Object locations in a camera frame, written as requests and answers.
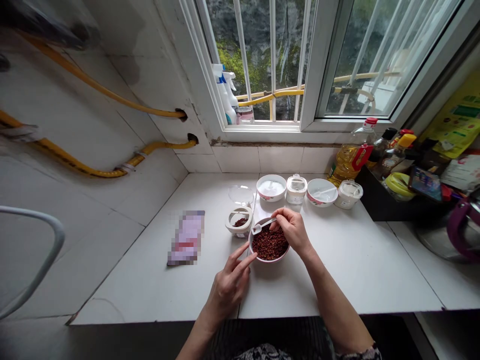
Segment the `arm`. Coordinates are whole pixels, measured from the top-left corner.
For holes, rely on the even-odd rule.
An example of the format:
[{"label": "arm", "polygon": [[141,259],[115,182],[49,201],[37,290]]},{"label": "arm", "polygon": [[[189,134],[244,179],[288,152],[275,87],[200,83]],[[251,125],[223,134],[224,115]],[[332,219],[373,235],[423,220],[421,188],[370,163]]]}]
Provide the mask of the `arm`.
[{"label": "arm", "polygon": [[342,290],[329,274],[310,243],[304,221],[298,212],[288,208],[276,210],[271,231],[283,229],[291,247],[298,253],[310,275],[318,300],[318,309],[340,354],[363,353],[374,340]]},{"label": "arm", "polygon": [[257,253],[254,252],[243,261],[238,260],[248,247],[247,241],[235,250],[228,257],[223,270],[215,275],[208,300],[176,360],[201,359],[222,321],[240,303],[249,283],[249,265],[257,257]]}]

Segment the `woman's left hand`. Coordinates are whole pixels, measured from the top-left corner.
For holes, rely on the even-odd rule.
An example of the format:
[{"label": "woman's left hand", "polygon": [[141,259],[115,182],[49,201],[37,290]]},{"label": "woman's left hand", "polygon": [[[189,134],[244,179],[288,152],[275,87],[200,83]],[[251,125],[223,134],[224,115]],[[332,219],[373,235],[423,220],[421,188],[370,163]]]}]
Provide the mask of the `woman's left hand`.
[{"label": "woman's left hand", "polygon": [[229,257],[222,271],[215,275],[210,295],[200,312],[199,320],[204,322],[208,330],[215,332],[239,304],[249,283],[250,263],[255,260],[254,252],[240,261],[239,257],[249,247],[247,241]]}]

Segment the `yellow lid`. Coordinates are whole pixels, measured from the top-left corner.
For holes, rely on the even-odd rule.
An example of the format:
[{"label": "yellow lid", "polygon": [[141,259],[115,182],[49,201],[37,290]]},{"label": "yellow lid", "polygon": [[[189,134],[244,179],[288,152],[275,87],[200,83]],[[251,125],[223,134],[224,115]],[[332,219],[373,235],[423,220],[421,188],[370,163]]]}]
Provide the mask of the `yellow lid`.
[{"label": "yellow lid", "polygon": [[385,179],[385,184],[390,190],[406,197],[414,196],[415,193],[409,190],[410,176],[401,172],[393,172]]},{"label": "yellow lid", "polygon": [[398,145],[404,148],[408,148],[415,141],[417,137],[412,134],[403,135],[398,141]]}]

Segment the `cooking oil bottle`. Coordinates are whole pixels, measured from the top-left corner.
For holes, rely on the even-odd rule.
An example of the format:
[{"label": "cooking oil bottle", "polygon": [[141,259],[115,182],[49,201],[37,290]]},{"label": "cooking oil bottle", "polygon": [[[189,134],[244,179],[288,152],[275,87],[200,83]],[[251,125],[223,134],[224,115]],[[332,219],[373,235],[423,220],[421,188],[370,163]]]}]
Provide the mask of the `cooking oil bottle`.
[{"label": "cooking oil bottle", "polygon": [[337,188],[343,180],[355,179],[369,159],[377,140],[374,132],[377,121],[375,117],[367,117],[363,126],[353,130],[341,146],[327,178]]}]

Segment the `spoon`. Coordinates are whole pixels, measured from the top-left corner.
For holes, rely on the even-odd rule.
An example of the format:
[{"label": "spoon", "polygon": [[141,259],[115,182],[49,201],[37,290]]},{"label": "spoon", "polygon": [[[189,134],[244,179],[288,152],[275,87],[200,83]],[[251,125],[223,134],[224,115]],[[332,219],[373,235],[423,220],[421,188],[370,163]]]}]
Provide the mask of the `spoon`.
[{"label": "spoon", "polygon": [[259,232],[262,231],[262,228],[266,225],[270,225],[271,223],[273,223],[274,221],[277,221],[277,218],[274,217],[272,220],[268,220],[266,223],[260,225],[260,224],[257,224],[255,225],[252,229],[251,229],[251,233],[253,235],[257,235]]}]

